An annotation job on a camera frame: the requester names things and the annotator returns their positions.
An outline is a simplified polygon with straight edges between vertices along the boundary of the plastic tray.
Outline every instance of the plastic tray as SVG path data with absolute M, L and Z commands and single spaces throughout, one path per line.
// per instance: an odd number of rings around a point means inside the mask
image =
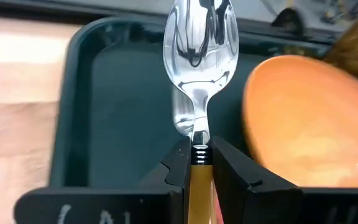
M 127 187 L 138 183 L 181 136 L 172 122 L 170 80 L 162 60 L 165 21 L 104 18 L 70 42 L 50 185 Z M 316 57 L 327 45 L 240 33 L 237 72 L 208 107 L 211 135 L 247 151 L 242 91 L 250 71 L 288 45 Z

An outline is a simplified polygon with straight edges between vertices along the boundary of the spoon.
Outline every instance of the spoon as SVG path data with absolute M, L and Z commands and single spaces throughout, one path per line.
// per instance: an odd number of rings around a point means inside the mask
M 211 163 L 208 101 L 233 77 L 238 55 L 230 0 L 175 0 L 165 28 L 163 61 L 172 83 L 193 103 L 193 164 Z
M 188 137 L 193 135 L 194 108 L 191 100 L 177 87 L 172 86 L 172 118 L 177 131 Z

